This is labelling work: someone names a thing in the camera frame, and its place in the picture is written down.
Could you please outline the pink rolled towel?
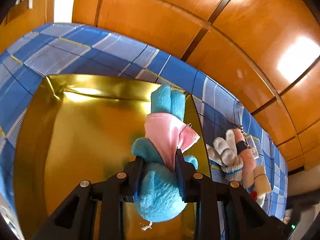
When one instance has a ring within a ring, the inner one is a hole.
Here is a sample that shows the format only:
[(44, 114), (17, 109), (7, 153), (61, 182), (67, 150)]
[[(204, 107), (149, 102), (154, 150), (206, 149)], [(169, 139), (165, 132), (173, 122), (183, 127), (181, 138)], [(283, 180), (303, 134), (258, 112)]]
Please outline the pink rolled towel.
[(252, 150), (249, 148), (240, 129), (234, 128), (232, 131), (235, 136), (237, 154), (240, 155), (244, 162), (242, 170), (242, 185), (245, 189), (248, 189), (254, 184), (254, 169), (256, 168), (256, 163)]

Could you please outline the cream mesh cloth bundle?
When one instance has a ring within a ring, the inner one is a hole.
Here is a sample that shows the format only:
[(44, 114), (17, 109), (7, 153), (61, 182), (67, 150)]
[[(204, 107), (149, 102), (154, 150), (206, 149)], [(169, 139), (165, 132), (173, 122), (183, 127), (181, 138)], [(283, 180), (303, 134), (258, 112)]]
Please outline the cream mesh cloth bundle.
[(267, 193), (272, 191), (271, 184), (266, 175), (266, 170), (263, 165), (257, 165), (254, 169), (254, 191), (257, 192), (257, 197), (262, 198)]

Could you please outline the blue plush toy pink skirt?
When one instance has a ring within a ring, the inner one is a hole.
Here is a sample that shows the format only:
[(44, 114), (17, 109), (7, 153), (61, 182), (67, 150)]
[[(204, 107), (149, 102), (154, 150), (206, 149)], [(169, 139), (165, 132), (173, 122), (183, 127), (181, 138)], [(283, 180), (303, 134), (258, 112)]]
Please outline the blue plush toy pink skirt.
[(185, 152), (200, 136), (184, 123), (185, 94), (162, 85), (151, 93), (151, 113), (146, 116), (145, 136), (131, 147), (145, 162), (135, 208), (150, 223), (171, 220), (186, 207), (175, 174), (175, 154)]

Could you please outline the white knit glove blue band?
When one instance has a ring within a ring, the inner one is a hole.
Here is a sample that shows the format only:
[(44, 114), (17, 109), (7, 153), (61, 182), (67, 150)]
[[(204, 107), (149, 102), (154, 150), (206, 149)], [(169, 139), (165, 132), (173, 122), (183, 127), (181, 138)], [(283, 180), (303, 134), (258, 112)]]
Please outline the white knit glove blue band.
[(216, 137), (213, 145), (206, 145), (210, 160), (218, 163), (227, 181), (242, 181), (244, 162), (237, 154), (235, 135), (232, 129), (226, 131), (226, 138)]

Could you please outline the wooden headboard wall panels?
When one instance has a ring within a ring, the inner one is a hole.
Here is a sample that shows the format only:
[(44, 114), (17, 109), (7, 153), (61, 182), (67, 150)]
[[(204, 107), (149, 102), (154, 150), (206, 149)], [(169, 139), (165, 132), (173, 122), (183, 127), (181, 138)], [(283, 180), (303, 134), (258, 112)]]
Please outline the wooden headboard wall panels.
[(271, 135), (289, 170), (319, 165), (319, 18), (303, 0), (18, 0), (1, 50), (76, 22), (153, 45), (215, 79)]

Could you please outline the blue plaid bed sheet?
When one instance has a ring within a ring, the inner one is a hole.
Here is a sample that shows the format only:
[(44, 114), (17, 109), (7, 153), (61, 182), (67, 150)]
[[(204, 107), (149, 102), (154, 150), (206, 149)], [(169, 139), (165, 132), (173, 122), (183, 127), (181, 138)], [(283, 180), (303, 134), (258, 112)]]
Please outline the blue plaid bed sheet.
[(131, 38), (78, 24), (46, 24), (19, 38), (1, 54), (1, 195), (15, 209), (13, 162), (25, 111), (42, 79), (74, 73), (121, 76), (166, 83), (193, 95), (204, 140), (212, 145), (233, 126), (253, 137), (258, 165), (271, 192), (263, 210), (283, 219), (288, 169), (269, 134), (241, 102), (218, 82), (176, 57)]

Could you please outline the gold tray box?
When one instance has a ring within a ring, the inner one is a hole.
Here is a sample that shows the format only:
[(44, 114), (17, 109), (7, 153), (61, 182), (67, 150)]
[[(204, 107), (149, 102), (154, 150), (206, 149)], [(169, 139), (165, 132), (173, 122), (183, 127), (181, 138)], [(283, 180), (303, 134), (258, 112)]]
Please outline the gold tray box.
[(141, 229), (120, 200), (133, 142), (145, 135), (156, 83), (102, 75), (45, 77), (25, 114), (14, 194), (25, 239), (205, 239), (207, 211), (188, 203), (174, 219)]

